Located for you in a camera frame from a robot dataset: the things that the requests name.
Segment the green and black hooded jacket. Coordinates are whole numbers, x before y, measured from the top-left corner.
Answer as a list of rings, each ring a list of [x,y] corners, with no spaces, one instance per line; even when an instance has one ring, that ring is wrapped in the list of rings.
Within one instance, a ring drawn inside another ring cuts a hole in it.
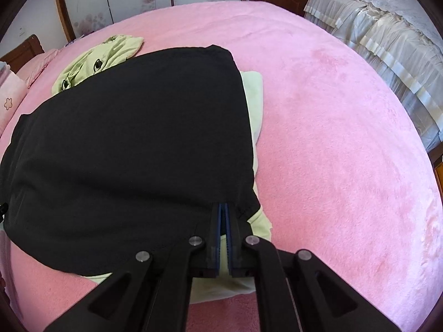
[[[129,59],[22,115],[1,159],[4,230],[34,260],[95,278],[195,234],[227,203],[254,233],[254,134],[231,53],[177,47]]]

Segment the wooden drawer cabinet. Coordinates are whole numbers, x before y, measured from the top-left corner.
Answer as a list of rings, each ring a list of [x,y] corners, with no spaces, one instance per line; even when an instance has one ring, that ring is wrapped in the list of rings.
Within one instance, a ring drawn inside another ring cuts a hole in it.
[[[443,198],[443,142],[431,150],[428,155],[436,177],[439,193]]]

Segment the pink flower pillow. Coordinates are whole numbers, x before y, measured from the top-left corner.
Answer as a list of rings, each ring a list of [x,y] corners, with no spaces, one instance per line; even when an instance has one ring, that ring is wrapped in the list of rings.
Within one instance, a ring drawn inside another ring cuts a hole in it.
[[[11,121],[18,106],[28,94],[28,87],[19,76],[10,72],[2,81],[0,93],[0,135]]]

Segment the pink flat pillow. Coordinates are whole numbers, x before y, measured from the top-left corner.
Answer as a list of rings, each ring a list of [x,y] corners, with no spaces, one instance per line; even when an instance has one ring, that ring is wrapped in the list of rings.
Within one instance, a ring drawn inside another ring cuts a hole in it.
[[[45,53],[38,54],[18,70],[17,76],[25,82],[29,89],[48,64],[56,58],[59,52],[60,50],[51,49]]]

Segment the folded floral quilt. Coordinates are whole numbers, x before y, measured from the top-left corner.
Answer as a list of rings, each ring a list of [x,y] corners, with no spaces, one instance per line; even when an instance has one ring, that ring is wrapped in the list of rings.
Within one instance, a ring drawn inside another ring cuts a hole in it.
[[[7,79],[9,73],[10,66],[4,61],[0,61],[0,85]]]

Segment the dark wooden headboard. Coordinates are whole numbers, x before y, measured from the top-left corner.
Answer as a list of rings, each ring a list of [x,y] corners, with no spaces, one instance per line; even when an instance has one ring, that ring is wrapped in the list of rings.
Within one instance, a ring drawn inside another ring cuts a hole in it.
[[[1,57],[13,72],[18,72],[27,62],[35,56],[44,53],[37,35],[26,38],[18,47]]]

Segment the lace-covered furniture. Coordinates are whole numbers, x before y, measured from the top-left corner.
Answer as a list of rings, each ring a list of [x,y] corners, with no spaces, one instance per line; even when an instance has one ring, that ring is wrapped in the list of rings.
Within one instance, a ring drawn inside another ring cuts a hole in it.
[[[304,13],[385,81],[427,151],[442,141],[442,37],[418,0],[308,0]]]

